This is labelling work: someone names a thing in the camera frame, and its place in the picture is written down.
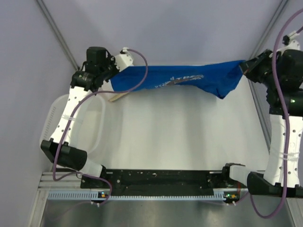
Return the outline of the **blue t-shirt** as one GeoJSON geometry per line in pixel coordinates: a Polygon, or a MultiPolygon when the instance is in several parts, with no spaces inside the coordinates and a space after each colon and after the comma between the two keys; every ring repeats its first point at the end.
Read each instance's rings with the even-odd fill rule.
{"type": "Polygon", "coordinates": [[[243,60],[208,65],[131,66],[110,80],[113,91],[127,91],[136,86],[148,72],[144,82],[135,90],[155,89],[166,86],[195,86],[224,99],[233,91],[241,77],[243,60]]]}

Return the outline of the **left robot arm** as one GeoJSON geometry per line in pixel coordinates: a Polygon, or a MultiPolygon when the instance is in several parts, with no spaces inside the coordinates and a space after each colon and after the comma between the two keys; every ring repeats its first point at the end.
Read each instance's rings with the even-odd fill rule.
{"type": "Polygon", "coordinates": [[[78,137],[91,97],[105,80],[118,73],[115,57],[104,47],[86,50],[86,61],[76,71],[70,83],[68,100],[59,123],[48,140],[42,140],[41,149],[54,167],[62,166],[76,172],[91,175],[96,187],[107,183],[103,166],[89,159],[88,153],[77,147],[78,137]]]}

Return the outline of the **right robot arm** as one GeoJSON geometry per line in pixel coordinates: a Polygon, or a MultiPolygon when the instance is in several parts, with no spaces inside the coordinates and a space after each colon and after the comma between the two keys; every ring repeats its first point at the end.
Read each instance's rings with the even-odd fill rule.
{"type": "Polygon", "coordinates": [[[289,125],[286,125],[274,76],[272,73],[272,51],[265,50],[258,57],[240,64],[244,76],[252,82],[267,87],[271,142],[266,170],[260,173],[246,166],[227,163],[223,168],[221,182],[232,187],[237,182],[247,186],[252,195],[287,198],[303,197],[303,188],[298,177],[300,142],[303,136],[303,52],[295,49],[277,52],[276,72],[282,91],[289,125]]]}

